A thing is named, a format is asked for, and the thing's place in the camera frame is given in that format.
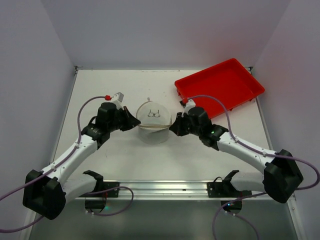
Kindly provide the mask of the white mesh laundry bag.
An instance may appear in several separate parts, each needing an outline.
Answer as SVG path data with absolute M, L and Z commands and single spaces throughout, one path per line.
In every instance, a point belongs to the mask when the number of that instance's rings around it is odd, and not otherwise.
M 135 117 L 140 121 L 138 137 L 143 143 L 157 145 L 168 140 L 172 116 L 164 105 L 148 97 L 137 109 Z

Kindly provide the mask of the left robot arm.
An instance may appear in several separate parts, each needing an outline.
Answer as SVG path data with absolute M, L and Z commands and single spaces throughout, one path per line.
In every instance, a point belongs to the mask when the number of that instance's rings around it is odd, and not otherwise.
M 127 107 L 117 107 L 105 102 L 98 108 L 80 138 L 47 167 L 41 171 L 31 170 L 25 179 L 22 204 L 37 214 L 55 219 L 70 201 L 83 195 L 106 198 L 106 186 L 102 175 L 84 171 L 78 179 L 71 179 L 73 172 L 106 141 L 112 132 L 131 130 L 140 124 Z

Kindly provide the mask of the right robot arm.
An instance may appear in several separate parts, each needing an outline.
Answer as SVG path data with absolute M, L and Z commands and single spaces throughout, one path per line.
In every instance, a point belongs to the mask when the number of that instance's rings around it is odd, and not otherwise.
M 258 147 L 238 137 L 230 130 L 211 122 L 202 107 L 179 112 L 170 131 L 182 137 L 195 135 L 209 148 L 230 154 L 257 169 L 256 173 L 228 175 L 224 182 L 238 192 L 265 192 L 279 203 L 286 203 L 303 181 L 303 175 L 287 150 L 275 151 Z

